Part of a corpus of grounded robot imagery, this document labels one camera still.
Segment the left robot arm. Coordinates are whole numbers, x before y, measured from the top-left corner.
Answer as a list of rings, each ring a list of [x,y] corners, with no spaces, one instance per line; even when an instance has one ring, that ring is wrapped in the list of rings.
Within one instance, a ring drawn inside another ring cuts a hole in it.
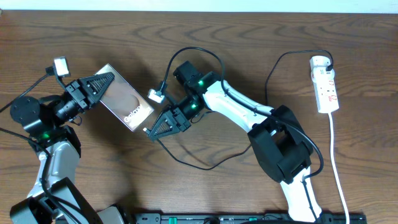
[[[13,223],[128,223],[118,205],[95,211],[74,184],[81,144],[68,123],[92,109],[113,80],[102,73],[63,85],[62,95],[36,99],[23,92],[11,102],[11,117],[29,133],[24,140],[40,161],[34,187],[11,208]]]

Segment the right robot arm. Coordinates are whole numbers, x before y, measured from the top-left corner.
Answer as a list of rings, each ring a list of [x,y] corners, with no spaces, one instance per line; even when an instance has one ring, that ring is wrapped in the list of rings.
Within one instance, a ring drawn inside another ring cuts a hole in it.
[[[259,104],[234,90],[217,73],[200,73],[189,61],[173,75],[187,95],[162,110],[153,126],[144,129],[147,136],[157,141],[184,132],[204,108],[224,115],[247,132],[260,167],[281,185],[290,218],[315,222],[321,210],[311,185],[303,179],[310,173],[313,149],[293,112],[286,106],[274,109]]]

